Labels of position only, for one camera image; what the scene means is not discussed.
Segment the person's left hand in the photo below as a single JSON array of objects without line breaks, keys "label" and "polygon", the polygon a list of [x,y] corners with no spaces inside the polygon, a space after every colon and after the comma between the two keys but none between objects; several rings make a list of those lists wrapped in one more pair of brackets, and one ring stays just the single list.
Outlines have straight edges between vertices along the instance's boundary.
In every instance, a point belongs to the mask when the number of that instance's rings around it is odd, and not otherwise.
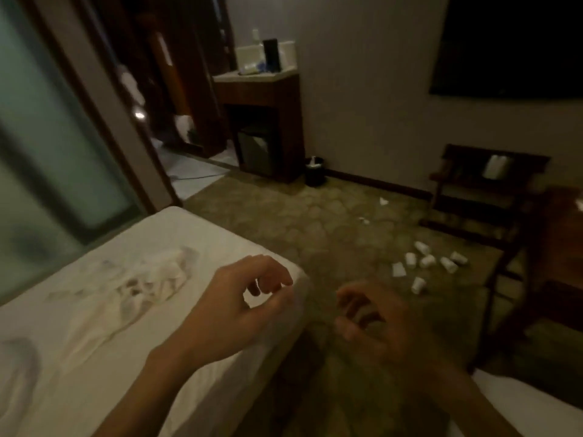
[{"label": "person's left hand", "polygon": [[293,284],[288,269],[271,256],[247,256],[222,266],[183,322],[159,346],[203,354],[210,363],[234,355],[259,338],[293,305],[266,328],[244,328],[244,313]]}]

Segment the person's right hand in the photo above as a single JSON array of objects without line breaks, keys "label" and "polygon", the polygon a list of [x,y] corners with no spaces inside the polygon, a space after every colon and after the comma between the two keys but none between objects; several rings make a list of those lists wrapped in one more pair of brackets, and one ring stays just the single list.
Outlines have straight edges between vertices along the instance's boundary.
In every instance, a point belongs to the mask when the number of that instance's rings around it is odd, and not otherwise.
[{"label": "person's right hand", "polygon": [[354,281],[336,291],[336,303],[341,316],[380,342],[347,344],[407,383],[422,390],[419,375],[430,361],[447,360],[454,365],[418,313],[389,287],[374,281]]}]

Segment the person's left forearm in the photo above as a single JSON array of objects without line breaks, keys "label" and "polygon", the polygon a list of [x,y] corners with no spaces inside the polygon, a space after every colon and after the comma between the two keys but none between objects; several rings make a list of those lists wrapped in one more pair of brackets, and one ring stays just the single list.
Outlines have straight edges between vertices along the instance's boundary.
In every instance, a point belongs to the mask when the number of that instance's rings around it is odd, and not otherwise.
[{"label": "person's left forearm", "polygon": [[159,346],[91,437],[157,437],[184,384],[210,363],[203,354]]}]

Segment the person's right forearm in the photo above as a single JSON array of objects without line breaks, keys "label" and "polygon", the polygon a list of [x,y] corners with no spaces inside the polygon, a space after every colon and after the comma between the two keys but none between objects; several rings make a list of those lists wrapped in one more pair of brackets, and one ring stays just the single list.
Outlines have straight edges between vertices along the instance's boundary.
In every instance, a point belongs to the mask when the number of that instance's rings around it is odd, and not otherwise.
[{"label": "person's right forearm", "polygon": [[464,437],[522,437],[479,390],[473,379],[447,360],[430,361],[419,384],[446,412]]}]

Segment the scatter of white paper cups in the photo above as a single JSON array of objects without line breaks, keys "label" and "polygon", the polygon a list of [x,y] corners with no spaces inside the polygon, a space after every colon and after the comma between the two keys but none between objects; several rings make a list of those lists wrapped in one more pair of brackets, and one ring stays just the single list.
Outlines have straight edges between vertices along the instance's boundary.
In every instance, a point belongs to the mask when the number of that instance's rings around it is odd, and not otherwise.
[{"label": "scatter of white paper cups", "polygon": [[429,245],[416,241],[413,243],[413,251],[404,254],[403,261],[390,265],[390,273],[395,279],[404,279],[412,271],[414,276],[411,293],[421,295],[428,289],[429,270],[433,267],[440,266],[448,274],[455,274],[460,267],[468,264],[468,257],[458,251],[453,251],[448,256],[436,257]]}]

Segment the crumpled white cloth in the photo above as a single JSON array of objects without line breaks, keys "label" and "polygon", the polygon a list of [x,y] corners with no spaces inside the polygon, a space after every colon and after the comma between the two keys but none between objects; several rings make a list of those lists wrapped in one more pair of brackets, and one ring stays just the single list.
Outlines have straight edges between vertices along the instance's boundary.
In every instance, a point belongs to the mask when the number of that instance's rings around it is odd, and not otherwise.
[{"label": "crumpled white cloth", "polygon": [[47,301],[67,301],[72,315],[66,329],[59,371],[67,374],[97,350],[159,306],[193,278],[199,252],[187,246],[166,249],[130,263],[96,262],[77,273]]}]

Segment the black waste bin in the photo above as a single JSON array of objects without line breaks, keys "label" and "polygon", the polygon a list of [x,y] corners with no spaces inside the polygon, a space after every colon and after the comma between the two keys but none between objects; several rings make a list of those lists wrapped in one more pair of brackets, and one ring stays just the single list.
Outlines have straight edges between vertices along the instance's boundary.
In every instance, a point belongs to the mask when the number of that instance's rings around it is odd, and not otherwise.
[{"label": "black waste bin", "polygon": [[311,188],[317,188],[326,182],[323,158],[313,155],[305,159],[304,182],[306,186]]}]

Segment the small grey fridge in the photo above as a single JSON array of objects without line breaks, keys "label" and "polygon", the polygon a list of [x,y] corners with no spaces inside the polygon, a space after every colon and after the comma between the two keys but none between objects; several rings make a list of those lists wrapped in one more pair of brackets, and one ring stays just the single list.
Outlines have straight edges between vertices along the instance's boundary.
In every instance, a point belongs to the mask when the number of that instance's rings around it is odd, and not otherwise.
[{"label": "small grey fridge", "polygon": [[266,129],[247,126],[238,132],[238,144],[246,170],[253,174],[272,177],[273,161],[270,153],[271,135]]}]

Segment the dark wooden luggage rack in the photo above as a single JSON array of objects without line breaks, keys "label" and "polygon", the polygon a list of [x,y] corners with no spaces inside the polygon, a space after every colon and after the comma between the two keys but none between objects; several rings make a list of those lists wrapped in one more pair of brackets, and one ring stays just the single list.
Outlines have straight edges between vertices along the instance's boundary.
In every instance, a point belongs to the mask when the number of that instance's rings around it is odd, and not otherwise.
[{"label": "dark wooden luggage rack", "polygon": [[[492,155],[511,158],[505,177],[498,181],[482,177]],[[419,226],[465,241],[506,249],[519,221],[536,196],[534,180],[546,172],[551,157],[448,144],[441,160],[440,170],[429,176],[429,180],[435,183],[435,189]],[[446,187],[506,199],[508,205],[447,196],[444,194]]]}]

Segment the dark wooden cabinet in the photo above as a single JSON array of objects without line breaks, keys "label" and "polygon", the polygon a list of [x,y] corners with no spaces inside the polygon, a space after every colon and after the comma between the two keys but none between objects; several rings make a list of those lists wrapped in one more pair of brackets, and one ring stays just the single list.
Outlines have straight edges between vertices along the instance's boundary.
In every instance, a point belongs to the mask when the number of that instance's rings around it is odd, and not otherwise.
[{"label": "dark wooden cabinet", "polygon": [[291,183],[302,175],[305,146],[299,73],[278,79],[248,79],[230,72],[215,76],[214,85],[241,171],[253,174],[243,164],[238,132],[253,126],[271,135],[273,176],[262,177]]}]

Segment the white bag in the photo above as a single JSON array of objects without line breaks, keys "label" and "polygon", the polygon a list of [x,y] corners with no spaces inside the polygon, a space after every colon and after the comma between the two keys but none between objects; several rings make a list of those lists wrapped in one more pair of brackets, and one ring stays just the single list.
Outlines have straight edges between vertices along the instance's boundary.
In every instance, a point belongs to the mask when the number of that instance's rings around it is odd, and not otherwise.
[{"label": "white bag", "polygon": [[175,115],[174,123],[180,138],[186,143],[191,144],[190,134],[195,131],[195,125],[190,115]]}]

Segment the white bed corner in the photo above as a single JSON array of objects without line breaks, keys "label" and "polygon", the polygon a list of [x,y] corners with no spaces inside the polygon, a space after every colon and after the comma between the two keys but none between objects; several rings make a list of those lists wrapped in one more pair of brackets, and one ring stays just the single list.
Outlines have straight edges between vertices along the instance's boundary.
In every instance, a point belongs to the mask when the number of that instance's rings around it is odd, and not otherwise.
[{"label": "white bed corner", "polygon": [[[477,369],[470,377],[522,437],[583,437],[583,410],[517,379]],[[452,419],[448,437],[464,437]]]}]

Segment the dark wooden chair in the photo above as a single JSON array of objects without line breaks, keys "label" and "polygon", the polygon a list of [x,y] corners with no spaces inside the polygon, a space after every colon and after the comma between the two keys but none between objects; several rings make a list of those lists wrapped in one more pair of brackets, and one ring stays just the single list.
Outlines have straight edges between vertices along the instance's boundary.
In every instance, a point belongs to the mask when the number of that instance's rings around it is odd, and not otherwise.
[{"label": "dark wooden chair", "polygon": [[[511,312],[489,332],[499,277],[522,283]],[[535,198],[514,240],[485,281],[485,309],[473,372],[524,332],[548,320],[583,333],[583,188],[550,186]]]}]

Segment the white packet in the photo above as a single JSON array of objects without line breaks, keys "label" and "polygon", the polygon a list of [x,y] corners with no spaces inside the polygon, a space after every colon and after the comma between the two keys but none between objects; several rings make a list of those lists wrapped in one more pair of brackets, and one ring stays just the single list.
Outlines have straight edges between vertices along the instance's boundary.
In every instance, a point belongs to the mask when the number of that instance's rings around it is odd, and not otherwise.
[{"label": "white packet", "polygon": [[510,161],[511,158],[506,155],[492,155],[486,163],[482,177],[493,181],[501,180],[506,175]]}]

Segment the frosted glass sliding door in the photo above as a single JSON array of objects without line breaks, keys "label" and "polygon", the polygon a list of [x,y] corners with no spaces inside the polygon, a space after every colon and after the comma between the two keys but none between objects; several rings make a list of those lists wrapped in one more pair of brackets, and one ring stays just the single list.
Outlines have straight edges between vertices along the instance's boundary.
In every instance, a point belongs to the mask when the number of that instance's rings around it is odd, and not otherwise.
[{"label": "frosted glass sliding door", "polygon": [[0,0],[0,306],[145,210],[17,0]]}]

